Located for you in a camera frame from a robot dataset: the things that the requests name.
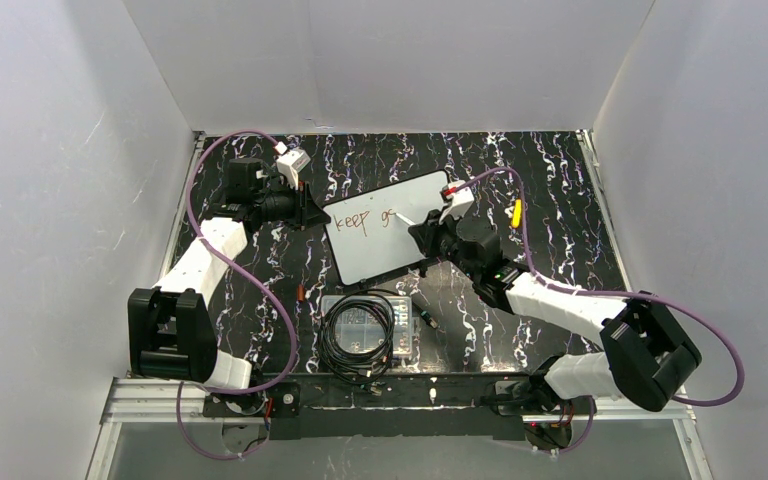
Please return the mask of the red whiteboard marker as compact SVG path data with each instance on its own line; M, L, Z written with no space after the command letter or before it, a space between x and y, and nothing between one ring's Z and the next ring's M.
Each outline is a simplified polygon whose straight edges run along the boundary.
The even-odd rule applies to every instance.
M403 215L401 213L395 213L394 215L395 215L395 217L397 219L399 219L401 222L403 222L408 227L416 225L415 222L413 222L411 219L409 219L408 217L406 217L405 215Z

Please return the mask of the small white whiteboard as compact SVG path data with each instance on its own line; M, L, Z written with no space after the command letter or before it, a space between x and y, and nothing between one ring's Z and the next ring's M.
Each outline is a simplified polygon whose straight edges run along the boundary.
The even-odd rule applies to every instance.
M437 170L325 205L327 240L341 283L371 280L423 260L398 216L422 222L442 208L448 183L447 172Z

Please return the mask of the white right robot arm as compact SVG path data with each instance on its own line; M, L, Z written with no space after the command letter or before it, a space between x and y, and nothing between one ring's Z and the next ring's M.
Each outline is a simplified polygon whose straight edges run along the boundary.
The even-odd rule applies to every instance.
M657 412L701 364L700 351L665 306L543 285L503 253L486 222L433 210L408 233L424 257L446 260L465 274L486 306L541 319L599 347L597 353L550 358L511 393L497 395L503 403L548 410L584 396L618 397Z

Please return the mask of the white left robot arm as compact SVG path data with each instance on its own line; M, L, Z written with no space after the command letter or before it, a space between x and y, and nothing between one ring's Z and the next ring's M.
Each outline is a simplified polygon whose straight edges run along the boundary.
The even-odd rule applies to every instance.
M299 230L330 218L300 180L310 161L300 148L278 156L276 172L254 158L230 161L225 190L183 256L153 287L127 302L131 370L184 380L224 393L247 390L252 364L219 349L208 314L210 298L248 238L269 222Z

